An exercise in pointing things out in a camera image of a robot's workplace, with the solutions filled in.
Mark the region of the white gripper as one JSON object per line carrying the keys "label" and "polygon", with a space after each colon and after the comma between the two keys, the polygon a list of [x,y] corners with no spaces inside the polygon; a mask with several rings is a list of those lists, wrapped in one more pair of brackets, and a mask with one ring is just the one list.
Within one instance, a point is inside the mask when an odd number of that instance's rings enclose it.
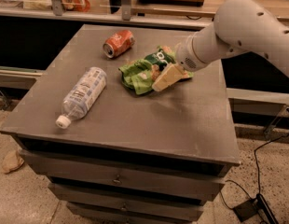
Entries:
{"label": "white gripper", "polygon": [[194,50],[194,37],[189,36],[176,47],[175,59],[180,64],[168,64],[152,85],[154,91],[163,91],[182,78],[187,78],[187,71],[196,72],[207,66],[199,59]]}

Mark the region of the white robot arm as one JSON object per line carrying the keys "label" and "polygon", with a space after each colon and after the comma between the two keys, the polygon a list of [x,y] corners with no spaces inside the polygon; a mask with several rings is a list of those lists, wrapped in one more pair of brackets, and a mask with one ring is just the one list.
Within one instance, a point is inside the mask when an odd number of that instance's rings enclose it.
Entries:
{"label": "white robot arm", "polygon": [[265,58],[289,78],[289,28],[253,0],[227,0],[212,24],[177,45],[176,63],[166,66],[152,88],[163,91],[186,71],[197,72],[247,52]]}

